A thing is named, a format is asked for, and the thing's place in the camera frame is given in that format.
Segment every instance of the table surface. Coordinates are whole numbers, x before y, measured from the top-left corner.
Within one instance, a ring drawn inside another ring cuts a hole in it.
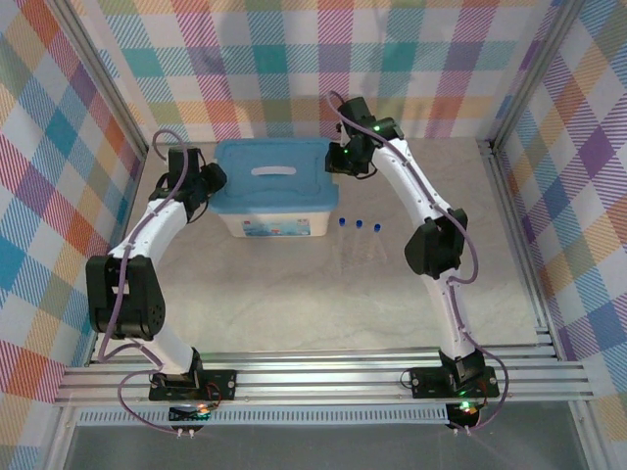
[[[215,145],[201,148],[210,160]],[[416,139],[410,148],[436,190],[468,214],[480,259],[477,282],[463,289],[473,335],[487,345],[535,343],[532,306],[475,141]],[[165,171],[151,152],[130,227]],[[436,312],[404,257],[413,230],[401,201],[380,174],[339,182],[340,204],[324,237],[237,239],[210,212],[185,227],[157,269],[167,322],[180,338],[203,353],[437,346]],[[366,234],[378,247],[370,264],[346,252],[352,226],[342,229],[339,247],[342,216],[381,223],[376,238]],[[462,273],[470,269],[466,249]]]

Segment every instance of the plaid wall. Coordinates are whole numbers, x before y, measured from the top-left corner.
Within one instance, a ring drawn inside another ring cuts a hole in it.
[[[409,137],[474,136],[493,120],[508,68],[522,67],[518,80],[526,73],[528,62],[512,55],[525,34],[532,39],[525,26],[534,9],[548,4],[73,3],[146,135],[167,126],[190,141],[334,136],[334,115],[319,99],[330,89],[365,96],[380,116],[400,119]]]
[[[627,465],[627,1],[584,5],[506,165],[567,358]]]
[[[488,140],[493,140],[497,136],[497,132],[499,132],[499,129],[501,128],[501,125],[503,124],[503,121],[507,116],[509,109],[511,108],[511,102],[514,96],[516,96],[516,94],[520,90],[520,87],[522,86],[522,83],[526,78],[529,69],[534,64],[539,53],[542,51],[544,41],[547,38],[547,34],[549,33],[551,25],[553,24],[553,21],[555,20],[555,17],[559,12],[559,8],[563,3],[564,0],[552,0],[551,6],[547,10],[547,13],[543,18],[540,27],[533,37],[533,41],[531,41],[531,45],[529,46],[529,49],[527,50],[524,59],[518,67],[516,77],[511,82],[509,89],[507,90],[507,94],[501,102],[501,105],[499,106],[499,111],[497,112],[496,118],[492,122],[490,132],[487,136]]]
[[[121,233],[139,168],[44,0],[0,6],[0,469],[35,462],[84,354],[87,257]]]

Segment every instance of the cable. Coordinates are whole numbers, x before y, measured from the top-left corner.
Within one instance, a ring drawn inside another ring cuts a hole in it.
[[[217,391],[217,403],[214,403],[214,406],[218,407],[222,403],[222,391],[214,382],[209,382],[207,384],[207,392],[209,392],[209,400],[212,399],[212,391],[210,390],[210,387],[213,387]]]
[[[372,137],[373,139],[381,142],[385,147],[387,147],[389,150],[391,150],[401,160],[401,162],[403,163],[404,167],[407,168],[410,171],[411,176],[413,177],[415,182],[418,184],[418,186],[420,187],[420,189],[424,193],[425,197],[427,198],[427,200],[431,204],[431,207],[434,210],[436,210],[439,213],[441,213],[444,217],[446,217],[455,226],[455,228],[457,230],[459,230],[459,233],[461,233],[461,236],[463,237],[463,239],[468,244],[468,248],[469,248],[470,254],[472,256],[472,275],[468,279],[461,279],[461,278],[458,278],[458,277],[453,276],[453,275],[450,276],[447,279],[447,284],[449,285],[449,292],[451,294],[451,304],[452,304],[452,307],[453,307],[453,315],[455,316],[455,320],[456,320],[456,323],[458,325],[459,331],[461,332],[463,337],[468,341],[468,343],[470,343],[472,346],[474,346],[474,348],[476,348],[477,350],[481,351],[482,353],[484,353],[488,357],[490,357],[493,360],[495,360],[499,364],[499,366],[503,369],[503,372],[505,374],[505,384],[504,384],[504,388],[503,388],[503,393],[501,394],[501,399],[499,400],[499,403],[497,404],[494,413],[492,413],[492,415],[488,419],[486,419],[481,425],[474,427],[474,429],[481,429],[481,428],[487,426],[499,414],[499,412],[503,408],[503,405],[506,402],[507,392],[509,391],[509,373],[507,371],[505,363],[498,356],[492,354],[491,352],[488,352],[482,346],[480,346],[476,341],[474,341],[474,339],[466,331],[466,327],[463,324],[463,321],[461,321],[461,315],[459,314],[459,308],[458,308],[458,301],[456,299],[455,286],[452,283],[457,282],[459,284],[467,285],[467,284],[472,284],[477,279],[477,276],[479,275],[479,257],[477,256],[476,247],[474,246],[474,243],[470,239],[470,236],[468,235],[466,230],[463,228],[463,226],[452,215],[450,215],[447,211],[445,211],[444,209],[442,209],[438,205],[438,203],[436,202],[436,200],[433,197],[433,195],[427,190],[427,187],[424,184],[424,181],[422,181],[422,178],[420,177],[418,172],[415,170],[415,168],[413,168],[409,164],[410,163],[409,159],[405,155],[403,155],[403,153],[399,149],[397,149],[394,145],[392,145],[392,143],[389,140],[387,140],[385,137],[382,137],[379,134],[371,131],[370,129],[368,129],[366,127],[363,127],[363,126],[357,124],[356,122],[353,122],[352,120],[348,119],[347,117],[344,117],[342,115],[342,113],[340,113],[333,106],[333,103],[331,102],[331,97],[332,96],[339,97],[343,104],[344,104],[344,99],[342,97],[340,97],[339,94],[337,92],[335,92],[335,91],[329,91],[326,94],[326,103],[328,104],[329,108],[331,108],[331,110],[338,116],[338,118],[340,120],[342,120],[342,122],[344,122],[345,124],[348,124],[349,126],[351,126],[352,128],[354,128],[354,129],[356,129],[356,130],[358,130],[360,132],[363,132],[365,135],[368,135],[369,137]]]
[[[203,165],[207,166],[207,161],[205,160],[205,156],[203,155],[203,151],[198,149],[198,155],[200,155],[200,158],[203,159]]]
[[[405,376],[405,374],[407,374],[407,373],[408,373],[408,372],[410,372],[410,371],[411,371],[411,369],[405,369],[405,370],[403,371],[403,373],[401,374],[401,377],[399,378],[399,383],[400,383],[403,387],[405,387],[406,389],[409,389],[409,390],[411,390],[411,385],[407,385],[405,382],[403,382],[403,376]]]
[[[155,135],[153,135],[153,142],[152,142],[153,148],[155,149],[155,153],[162,160],[166,159],[157,148],[157,138],[161,134],[166,134],[166,133],[172,135],[176,140],[178,140],[178,143],[183,149],[183,169],[182,169],[182,172],[180,173],[178,181],[176,181],[176,184],[174,185],[174,188],[169,192],[166,198],[163,199],[159,203],[159,205],[155,208],[153,212],[148,213],[148,215],[146,215],[143,219],[141,219],[139,223],[137,224],[137,226],[132,230],[132,232],[130,232],[130,235],[128,236],[128,242],[126,244],[126,247],[124,248],[124,252],[121,258],[120,280],[118,283],[118,294],[116,295],[116,302],[114,303],[114,309],[111,314],[111,319],[109,320],[109,325],[107,325],[107,331],[105,332],[105,337],[102,341],[102,345],[100,345],[100,351],[98,351],[99,362],[107,361],[107,359],[105,358],[105,351],[107,350],[107,346],[109,345],[109,340],[111,340],[111,337],[114,334],[114,330],[116,329],[118,316],[120,316],[121,301],[124,296],[124,283],[126,280],[126,267],[128,265],[128,257],[130,256],[130,251],[133,248],[133,244],[135,240],[137,239],[137,237],[139,236],[139,233],[148,224],[148,222],[150,222],[153,219],[153,217],[155,217],[155,215],[157,215],[172,200],[174,195],[178,192],[179,188],[182,186],[185,176],[187,175],[187,167],[188,167],[188,159],[189,159],[189,154],[187,153],[187,146],[184,144],[183,139],[181,139],[180,136],[176,132],[169,130],[169,129],[161,129],[155,132]]]
[[[124,408],[124,411],[126,411],[128,414],[130,414],[136,420],[144,423],[146,426],[151,427],[153,429],[156,429],[157,431],[163,431],[164,433],[174,434],[175,436],[178,436],[178,433],[176,431],[174,431],[172,428],[167,428],[166,426],[160,426],[158,424],[151,423],[147,419],[142,418],[138,413],[136,413],[135,411],[133,411],[132,409],[130,409],[128,407],[128,405],[124,401],[124,398],[121,395],[121,390],[124,388],[124,384],[126,382],[128,382],[130,379],[132,379],[133,377],[135,377],[137,375],[144,375],[144,374],[146,374],[146,375],[157,374],[159,372],[160,372],[160,370],[157,370],[157,369],[154,369],[154,370],[137,370],[135,372],[131,372],[130,374],[128,374],[126,377],[121,379],[121,382],[118,385],[118,401],[120,402],[121,407]]]
[[[189,225],[190,223],[194,223],[196,220],[202,217],[208,208],[209,208],[209,199],[207,200],[207,203],[205,204],[205,208],[203,209],[203,211],[200,212],[196,218],[192,218],[189,222],[187,222],[187,224]]]
[[[161,134],[166,134],[166,133],[172,135],[176,140],[178,140],[178,143],[180,144],[181,148],[183,149],[183,169],[182,169],[182,172],[181,172],[181,174],[180,174],[180,176],[178,178],[178,181],[176,181],[176,184],[174,185],[172,190],[169,192],[169,194],[166,196],[166,198],[163,199],[159,203],[159,205],[155,208],[154,211],[150,212],[142,220],[140,220],[139,223],[137,224],[137,226],[135,226],[135,228],[132,230],[132,232],[128,236],[128,242],[126,244],[126,247],[124,248],[124,252],[123,252],[123,255],[122,255],[122,258],[121,258],[120,279],[119,279],[119,282],[118,282],[118,293],[116,295],[116,301],[114,303],[114,309],[113,309],[112,314],[111,314],[111,319],[109,320],[109,324],[107,325],[107,331],[105,332],[105,337],[103,338],[102,345],[100,345],[100,350],[98,351],[98,361],[102,362],[102,363],[107,362],[111,357],[113,357],[117,353],[119,353],[119,352],[121,352],[123,350],[129,349],[129,348],[138,348],[141,352],[144,353],[144,355],[146,355],[146,357],[148,357],[149,360],[153,361],[158,366],[158,369],[140,370],[140,371],[131,372],[130,374],[128,374],[126,377],[124,377],[121,380],[120,384],[118,385],[118,400],[120,402],[121,407],[128,414],[130,414],[132,417],[134,417],[138,421],[144,423],[146,426],[149,426],[149,427],[151,427],[153,429],[156,429],[158,431],[163,431],[165,433],[174,434],[174,435],[178,436],[178,433],[176,431],[174,431],[172,428],[167,428],[165,426],[159,426],[157,424],[151,423],[150,421],[142,418],[139,414],[137,414],[135,411],[133,411],[132,409],[130,409],[128,407],[128,405],[124,402],[124,399],[123,399],[123,397],[121,395],[121,391],[122,391],[122,388],[124,387],[124,384],[128,380],[130,380],[132,377],[135,377],[137,375],[143,375],[143,374],[150,375],[150,374],[156,374],[156,373],[161,372],[163,364],[161,363],[159,358],[155,354],[150,352],[150,350],[145,348],[143,345],[140,345],[139,343],[122,345],[122,346],[120,346],[118,348],[115,348],[109,354],[105,354],[105,352],[107,350],[107,345],[109,344],[109,341],[113,337],[114,330],[116,328],[116,323],[118,322],[118,316],[120,316],[121,302],[123,300],[123,295],[124,295],[124,284],[125,284],[125,281],[126,281],[126,268],[128,266],[128,258],[130,256],[130,251],[133,248],[133,244],[134,244],[135,240],[137,239],[137,237],[139,236],[139,233],[144,229],[144,227],[148,224],[148,222],[150,222],[153,219],[153,217],[155,217],[157,214],[159,214],[159,212],[167,204],[169,204],[169,202],[172,200],[172,198],[174,197],[176,192],[178,192],[178,190],[180,189],[180,187],[183,184],[183,181],[185,179],[185,176],[187,175],[187,168],[188,168],[188,163],[189,163],[189,154],[187,152],[187,146],[184,144],[183,139],[181,139],[181,137],[176,132],[174,132],[172,130],[169,130],[169,129],[161,129],[161,130],[158,130],[157,132],[155,132],[155,135],[153,135],[153,142],[152,142],[153,148],[155,149],[155,153],[157,154],[157,156],[160,159],[162,159],[162,160],[166,159],[162,155],[162,153],[159,151],[159,149],[157,148],[157,138]]]

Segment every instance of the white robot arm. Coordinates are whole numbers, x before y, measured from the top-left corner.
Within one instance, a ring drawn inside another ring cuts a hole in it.
[[[411,177],[408,171],[408,165],[411,165],[414,170],[418,172],[422,181],[425,183],[426,189],[431,192],[432,197],[442,209],[447,211],[451,206],[434,191],[431,183],[429,183],[422,173],[422,170],[413,159],[408,142],[397,138],[390,143],[405,155],[408,163],[400,162],[399,158],[392,151],[386,147],[382,147],[374,151],[372,164],[390,182],[405,205],[405,209],[410,215],[413,229],[416,230],[424,224],[425,220],[436,220],[442,215],[433,208],[423,190]],[[426,277],[424,282],[435,307],[436,316],[440,325],[440,350],[445,356],[450,358],[466,357],[473,353],[475,348],[467,341],[465,336],[461,334],[458,328],[451,302],[451,292],[447,283],[447,279],[452,274],[458,276],[458,270],[451,268],[450,271],[444,271],[438,279]],[[459,315],[464,324],[467,325],[466,311],[463,301],[461,300],[459,286],[454,285],[454,289],[456,289]]]
[[[416,274],[423,275],[439,321],[442,367],[435,368],[435,371],[430,368],[426,375],[413,375],[413,379],[419,377],[419,380],[413,380],[415,383],[431,383],[423,391],[412,387],[413,396],[459,397],[471,389],[476,392],[478,381],[482,382],[480,387],[488,382],[494,385],[491,380],[494,369],[485,366],[482,352],[468,340],[468,328],[461,331],[460,325],[467,324],[466,312],[459,284],[451,282],[452,278],[458,277],[463,248],[463,236],[456,224],[465,228],[465,213],[454,211],[433,189],[392,119],[376,120],[369,113],[363,98],[343,103],[339,113],[344,121],[338,126],[342,137],[340,143],[329,146],[326,170],[358,176],[367,175],[370,166],[374,165],[391,183],[405,205],[415,230],[405,247],[406,259]],[[366,130],[366,127],[384,138],[386,145],[373,139],[372,131]],[[205,400],[207,384],[217,380],[216,377],[206,376],[200,355],[182,342],[165,323],[165,303],[155,273],[164,251],[176,233],[188,223],[194,210],[226,183],[226,175],[216,164],[199,167],[198,149],[190,148],[188,152],[191,171],[185,176],[180,194],[153,216],[156,207],[163,202],[181,174],[182,152],[180,149],[169,151],[169,173],[161,178],[161,184],[158,183],[151,196],[142,217],[142,220],[148,220],[130,247],[125,279],[127,289],[124,289],[121,315],[112,336],[113,339],[130,339],[138,345],[145,345],[158,359],[161,370],[151,379],[150,400]],[[166,178],[168,188],[161,188]],[[107,331],[112,318],[120,267],[128,244],[127,238],[108,256],[93,257],[87,263],[90,319],[92,328],[97,332]],[[224,372],[227,383],[232,384],[236,372]],[[434,392],[440,395],[428,395]],[[495,388],[492,387],[492,391],[485,395],[493,397],[494,393]]]

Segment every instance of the white plastic container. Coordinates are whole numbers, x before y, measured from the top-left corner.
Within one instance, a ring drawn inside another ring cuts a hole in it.
[[[226,185],[210,209],[234,237],[317,237],[338,204],[324,171],[327,139],[247,139],[220,142],[216,160]]]

